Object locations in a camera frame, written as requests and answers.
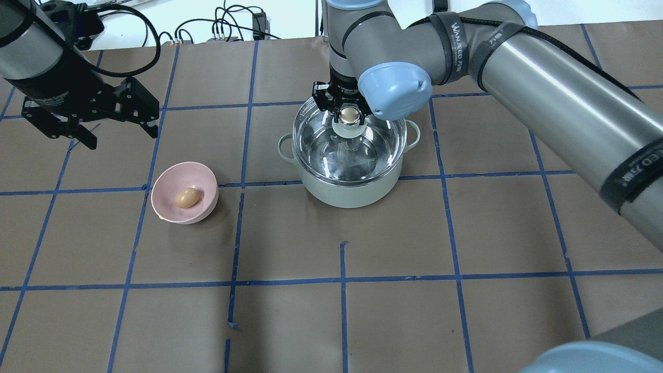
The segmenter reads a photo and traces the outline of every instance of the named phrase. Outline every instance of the black cable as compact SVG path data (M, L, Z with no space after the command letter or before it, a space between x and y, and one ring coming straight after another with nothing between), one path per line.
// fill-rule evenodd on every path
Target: black cable
M162 33L159 34L159 44L161 44L161 37L162 37L163 35L168 35L168 38L170 39L170 42L171 42L172 44L175 44L175 40L172 38L172 35L171 35L168 31L164 31L164 32L162 32Z
M500 22L500 21L489 21L489 20L486 20L486 19L474 19L474 18L461 17L460 20L461 20L461 22L469 23L470 25L499 27L502 24L502 22ZM624 91L624 92L628 93L629 95L633 96L634 98L640 100L640 98L638 96L636 96L636 94L634 94L628 87L626 87L624 84L619 82L617 79L613 78L612 75L606 73L600 67L594 65L593 63L588 61L588 59L586 59L585 57L580 55L580 53L574 51L571 47L569 47L568 45L562 43L558 39L556 39L554 37L551 37L550 35L548 35L546 33L543 33L539 30L531 29L530 27L524 27L520 32L528 34L528 35L536 37L536 38L539 38L541 40L545 40L546 42L549 42L550 44L552 44L552 45L556 46L557 48L559 48L562 52L565 52L566 54L571 56L574 60L576 60L576 61L580 62L581 64L583 64L586 68L588 68L588 69L592 70L593 72L595 72L596 74L598 74L603 79L606 79L608 82L616 85L622 91Z
M191 39L191 44L194 43L194 37L191 36L191 33L188 32L185 29L180 29L180 40L182 41L182 44L184 44L184 39L182 38L182 31L184 31L187 35L189 35L189 39Z
M146 16L144 16L141 12L135 10L134 8L126 7L124 5L120 4L105 4L105 5L98 5L98 6L93 6L88 8L88 11L94 12L94 13L100 13L104 11L128 11L130 13L135 14L138 18L142 19L152 32L152 35L154 36L154 39L157 40L156 43L156 50L154 52L154 58L145 66L142 68L129 71L129 72L112 72L108 70L104 70L102 68L98 68L96 65L91 64L88 60L85 58L81 58L78 53L74 50L72 46L67 44L61 37L58 35L58 33L55 32L55 30L51 29L41 18L37 17L34 13L30 11L25 5L23 5L19 0L8 0L14 8L20 10L23 12L23 14L30 19L30 21L36 23L41 29L48 35L50 38L57 43L60 47L62 47L64 53L70 53L72 56L75 56L79 60L81 60L90 70L93 70L95 72L98 72L99 74L103 74L106 76L112 76L114 78L126 78L128 76L134 76L138 75L141 72L145 72L152 68L158 61L159 57L161 57L161 45L159 45L158 42L158 36L156 34L156 30L154 29L154 25L150 22L149 19L147 19Z
M187 20L187 21L184 21L184 22L180 23L180 25L177 26L177 29L175 29L175 33L177 34L178 31L180 30L180 28L182 28L182 26L186 25L187 23L189 23L189 22L196 22L196 21L220 22L221 20L219 20L219 19L217 19L217 20L213 20L213 19L207 19L207 18L194 18L194 19L189 19L189 20ZM230 27L237 27L238 29L248 30L248 31L253 31L253 32L255 32L255 33L260 33L260 34L262 34L262 35L267 35L268 37L272 37L272 38L275 38L275 39L281 39L280 37L278 37L278 36L276 36L276 35L272 35L272 34L270 34L270 33L266 33L266 32L264 32L264 31L260 31L260 30L256 30L256 29L250 29L249 27L242 27L242 26L232 25L232 24L229 23L228 21L223 21L223 22L224 22L226 25L230 26Z
M235 16L233 16L233 15L231 14L231 12L229 12L229 11L228 11L226 8L224 8L224 7L216 7L216 9L214 9L214 19L219 19L219 9L221 9L221 10L223 11L223 15L221 16L221 20L224 20L224 19L225 19L225 15L229 15L230 18L231 18L231 19L233 20L233 22L235 23L235 26L239 26L239 23L237 22L237 19L235 19ZM219 26L218 26L218 24L217 24L217 23L214 23L214 25L212 25L212 26L216 26L216 27L217 27L217 28L216 28L216 31L217 31L217 34L218 34L218 33L219 33ZM229 27L229 29L230 29L230 33L231 33L231 35L232 35L233 28L232 28L232 27ZM239 33L239 38L242 39L242 40L244 40L244 36L242 35L242 33Z
M108 17L108 16L116 15L116 14L135 15L135 14L133 14L133 13L129 13L129 12L126 12L126 11L114 11L114 12L110 12L110 13L106 13L106 14L100 15L99 17L102 18L102 19L104 19L104 18L106 18L106 17ZM145 23L145 38L143 39L143 45L141 45L141 48L144 47L144 46L147 44L147 37L148 37L148 35L150 35L150 33L149 33L149 29L147 28L147 24Z

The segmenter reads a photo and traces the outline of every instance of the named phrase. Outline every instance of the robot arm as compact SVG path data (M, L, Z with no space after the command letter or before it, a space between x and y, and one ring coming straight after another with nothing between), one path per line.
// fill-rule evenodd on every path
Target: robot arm
M90 149L97 147L97 138L81 121L131 121L156 138L157 127L151 124L159 117L158 100L138 80L119 73L114 76L128 76L120 86L106 84L97 73L103 70L74 46L81 40L77 25L72 26L74 16L100 33L101 10L106 9L67 1L0 0L0 76L25 94L21 115L50 138L76 138Z
M384 0L327 5L332 78L321 110L338 112L342 80L361 92L362 115L399 119L428 101L432 84L469 74L663 251L663 115L537 37L523 0L434 13L405 30Z

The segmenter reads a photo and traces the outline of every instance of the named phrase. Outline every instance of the blue tape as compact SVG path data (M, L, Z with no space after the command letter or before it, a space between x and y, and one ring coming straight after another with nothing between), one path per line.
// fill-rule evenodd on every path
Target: blue tape
M136 261L136 251L131 252L131 259L129 260L129 270L127 271L127 278L124 284L124 291L122 292L122 301L120 302L120 311L117 314L117 322L115 324L115 334L113 334L113 344L111 345L111 356L108 359L108 369L106 373L113 371L113 363L115 362L115 352L117 351L117 341L120 338L120 329L122 328L122 318L124 317L124 310L127 305L127 296L129 294L129 284L131 283L131 274L133 273L133 264Z
M431 98L451 98L451 97L472 97L472 96L490 96L488 92L471 92L464 94L434 94Z
M290 101L290 102L262 102L253 104L253 106L288 106L288 105L304 105L305 101Z
M9 102L11 102L11 98L14 96L15 91L16 91L16 87L12 87L11 90L9 91L9 96L7 96L7 101L5 102L5 105L2 108L2 112L0 113L0 120L6 118L5 113L7 113L7 108L9 107Z
M440 175L446 175L444 172L444 164L442 163L442 156L440 152L440 140L438 138L438 124L435 118L435 108L433 106L433 98L428 100L428 109L430 110L430 120L433 126L433 140L435 141L435 151L438 157L438 166L440 168ZM474 363L472 359L472 349L469 341L469 329L467 328L467 315L465 313L465 298L463 296L462 277L460 272L460 265L458 263L458 252L456 250L455 235L453 233L452 212L449 205L449 194L447 190L446 176L442 177L442 198L444 200L444 210L446 212L447 225L449 229L449 240L452 247L453 257L453 273L456 280L456 289L458 294L458 307L460 310L461 326L463 328L463 339L465 342L465 355L467 357L467 369L469 373L474 373Z
M399 181L403 180L436 180L440 179L439 175L420 175L420 176L401 176L398 178Z
M225 104L225 105L202 105L202 106L178 106L175 108L163 108L164 112L179 112L181 110L205 110L205 109L229 109L247 108L248 104Z
M235 254L233 255L233 274L231 276L230 300L228 301L228 323L233 322L235 316L235 290L237 289L237 268L239 267L239 246L242 237L242 213L244 211L244 193L239 196L239 210L237 213L237 229L235 232Z
M73 143L73 140L69 142L69 146L71 147ZM37 255L39 254L39 249L41 248L41 243L44 240L44 235L46 233L46 227L48 226L48 220L50 219L50 215L53 212L53 206L55 205L55 200L56 197L58 196L56 194L57 190L60 188L60 184L62 183L62 177L64 176L64 170L67 168L67 163L69 162L69 156L71 155L71 152L67 151L67 154L64 156L64 160L62 162L62 168L60 169L60 174L58 176L58 182L55 185L55 193L50 199L50 204L48 205L48 210L46 211L46 217L44 217L44 223L42 224L41 231L39 232L39 238L37 239L37 243L34 247L34 251L32 252L32 258L30 259L30 265L28 266L28 271L25 273L25 278L23 279L23 285L21 286L21 292L19 293L19 299L16 302L16 307L14 308L14 313L11 317L11 322L9 323L9 328L7 329L7 334L5 335L5 342L3 343L2 346L2 351L0 351L0 366L2 366L2 362L5 359L5 353L7 353L7 347L9 346L9 340L11 339L11 335L14 331L14 326L16 325L16 320L19 316L19 312L21 311L21 305L23 304L23 297L25 296L25 291L27 290L28 283L30 282L30 277L32 276L32 270L34 269L34 264L37 261Z
M587 41L587 45L589 46L591 55L594 57L594 63L596 63L596 66L598 66L602 70L603 67L601 66L601 61L599 61L599 57L596 55L596 50L594 50L594 46L591 43L591 39L589 38L589 34L587 33L587 28L585 27L585 24L581 23L580 28L582 29L582 33L585 35L585 40Z
M253 47L253 62L251 65L251 86L249 88L249 105L247 106L247 125L244 132L244 150L242 153L242 188L246 185L247 179L247 158L249 156L249 136L251 135L251 112L253 111L253 89L255 87L255 68L258 61L258 41L255 41Z
M663 84L658 86L633 86L629 87L630 90L656 90L663 88Z
M223 373L230 369L230 338L225 340L225 351L223 352Z
M566 241L564 240L564 234L562 233L562 225L560 224L560 217L557 215L557 208L555 207L555 201L552 198L552 192L550 191L550 184L548 183L548 176L546 175L546 169L543 165L543 160L541 160L541 153L539 152L538 144L534 134L530 131L530 139L532 140L532 146L534 148L534 154L536 154L536 162L538 163L539 170L541 171L541 178L543 179L544 188L546 189L546 196L548 197L548 203L550 204L550 212L552 213L553 221L555 222L555 229L557 230L557 237L559 238L560 245L562 247L562 255L566 263L566 269L568 271L569 280L571 281L571 288L573 289L573 296L575 297L575 304L578 308L578 315L580 316L580 323L582 324L583 332L585 333L585 338L590 338L589 327L587 326L587 318L585 317L585 309L582 305L582 300L580 299L580 292L578 291L577 283L575 282L575 276L573 275L573 266L571 265L571 259L567 255Z
M345 247L348 241L341 243L341 329L343 336L343 373L348 372L347 362L347 299L345 296Z

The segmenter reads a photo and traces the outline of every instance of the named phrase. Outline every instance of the bowl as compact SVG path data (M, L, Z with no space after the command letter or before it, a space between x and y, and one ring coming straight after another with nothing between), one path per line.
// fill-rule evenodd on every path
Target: bowl
M189 208L175 206L175 196L185 188L200 192L198 202ZM214 173L198 162L183 162L165 170L154 183L152 208L159 218L176 224L193 224L206 218L219 200Z

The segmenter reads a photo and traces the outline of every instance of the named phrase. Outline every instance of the brown egg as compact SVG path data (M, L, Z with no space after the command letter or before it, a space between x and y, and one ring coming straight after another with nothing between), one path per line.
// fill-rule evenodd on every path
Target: brown egg
M175 206L179 208L189 208L200 199L200 191L196 188L183 189L175 196Z

